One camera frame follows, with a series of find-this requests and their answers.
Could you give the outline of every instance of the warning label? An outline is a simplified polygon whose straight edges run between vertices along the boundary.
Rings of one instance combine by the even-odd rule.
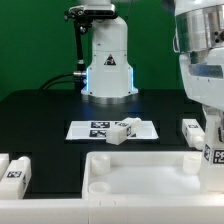
[[[104,65],[116,65],[112,54],[109,55]]]

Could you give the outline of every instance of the black cable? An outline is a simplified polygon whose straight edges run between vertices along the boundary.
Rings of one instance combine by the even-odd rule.
[[[133,3],[134,3],[134,0],[131,0],[130,1],[130,5],[129,5],[129,9],[128,9],[128,12],[127,12],[127,19],[126,19],[126,22],[128,21],[128,19],[129,19],[129,15],[130,15],[130,12],[131,12],[131,8],[132,8],[132,6],[133,6]]]
[[[54,78],[49,79],[47,82],[45,82],[40,88],[39,90],[43,90],[46,86],[48,86],[50,83],[58,80],[58,79],[62,79],[65,77],[73,77],[73,73],[65,73],[65,74],[61,74],[58,76],[55,76]]]
[[[63,84],[63,83],[73,83],[73,84],[75,84],[75,82],[71,81],[71,80],[70,81],[53,82],[53,83],[49,84],[48,86],[46,86],[45,90],[49,89],[51,86],[58,85],[58,84]]]
[[[74,30],[75,30],[75,41],[76,41],[76,51],[77,51],[77,71],[86,71],[86,65],[83,57],[83,49],[82,49],[82,39],[80,33],[80,27],[76,20],[73,21]]]

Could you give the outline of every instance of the small white box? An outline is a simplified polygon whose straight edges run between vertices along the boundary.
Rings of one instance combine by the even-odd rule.
[[[114,145],[121,144],[128,136],[136,134],[140,121],[140,118],[126,118],[118,122],[107,130],[106,142]]]
[[[190,147],[204,149],[205,133],[195,119],[183,119],[182,132]]]

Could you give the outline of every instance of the blue led light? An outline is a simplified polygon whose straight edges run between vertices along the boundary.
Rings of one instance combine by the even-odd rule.
[[[86,69],[86,91],[89,91],[89,68]]]
[[[134,70],[131,68],[131,90],[134,91]]]

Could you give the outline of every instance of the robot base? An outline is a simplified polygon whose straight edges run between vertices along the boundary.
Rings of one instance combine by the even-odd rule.
[[[138,94],[131,94],[124,97],[96,97],[91,95],[82,95],[82,99],[85,101],[97,103],[97,104],[122,104],[138,99]]]

